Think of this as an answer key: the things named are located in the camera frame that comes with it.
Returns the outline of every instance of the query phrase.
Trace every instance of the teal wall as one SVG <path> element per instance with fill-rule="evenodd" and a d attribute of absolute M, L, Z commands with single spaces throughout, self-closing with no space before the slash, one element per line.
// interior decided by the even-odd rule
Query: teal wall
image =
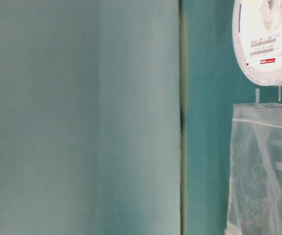
<path fill-rule="evenodd" d="M 255 102 L 232 43 L 233 0 L 182 0 L 184 43 L 184 232 L 224 234 L 234 103 Z M 277 87 L 261 87 L 277 102 Z"/>
<path fill-rule="evenodd" d="M 177 14 L 0 0 L 0 235 L 179 234 Z"/>
<path fill-rule="evenodd" d="M 180 234 L 178 2 L 100 0 L 97 234 Z"/>

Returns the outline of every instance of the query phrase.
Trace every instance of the zip lock bag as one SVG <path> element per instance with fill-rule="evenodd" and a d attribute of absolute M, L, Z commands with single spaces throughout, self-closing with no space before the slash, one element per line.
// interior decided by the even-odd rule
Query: zip lock bag
<path fill-rule="evenodd" d="M 226 235 L 282 235 L 282 104 L 234 106 Z"/>

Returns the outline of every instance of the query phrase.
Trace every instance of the light teal panel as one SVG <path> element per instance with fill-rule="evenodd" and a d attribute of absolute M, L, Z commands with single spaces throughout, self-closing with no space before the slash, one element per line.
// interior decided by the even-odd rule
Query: light teal panel
<path fill-rule="evenodd" d="M 0 235 L 94 232 L 97 3 L 0 0 Z"/>
<path fill-rule="evenodd" d="M 179 235 L 178 1 L 100 8 L 96 234 Z"/>

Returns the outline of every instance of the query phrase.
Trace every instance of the barcode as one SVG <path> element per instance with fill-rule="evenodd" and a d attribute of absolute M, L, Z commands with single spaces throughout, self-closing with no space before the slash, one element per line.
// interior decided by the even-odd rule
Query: barcode
<path fill-rule="evenodd" d="M 273 48 L 266 49 L 266 50 L 258 50 L 258 51 L 251 52 L 251 53 L 250 53 L 250 56 L 251 56 L 251 55 L 264 54 L 264 53 L 268 53 L 268 52 L 272 52 L 272 51 L 274 51 Z"/>
<path fill-rule="evenodd" d="M 264 44 L 274 43 L 275 41 L 276 41 L 276 38 L 269 39 L 269 40 L 259 42 L 259 43 L 252 43 L 251 47 L 258 47 L 258 46 L 261 46 L 261 45 L 264 45 Z"/>

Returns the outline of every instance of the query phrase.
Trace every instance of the teal background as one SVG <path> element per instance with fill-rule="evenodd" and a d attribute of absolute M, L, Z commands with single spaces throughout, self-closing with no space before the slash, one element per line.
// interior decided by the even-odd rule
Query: teal background
<path fill-rule="evenodd" d="M 224 234 L 234 103 L 255 102 L 232 42 L 233 0 L 182 0 L 184 68 L 184 234 Z M 260 87 L 277 102 L 278 87 Z"/>
<path fill-rule="evenodd" d="M 0 235 L 180 233 L 178 3 L 0 0 Z"/>

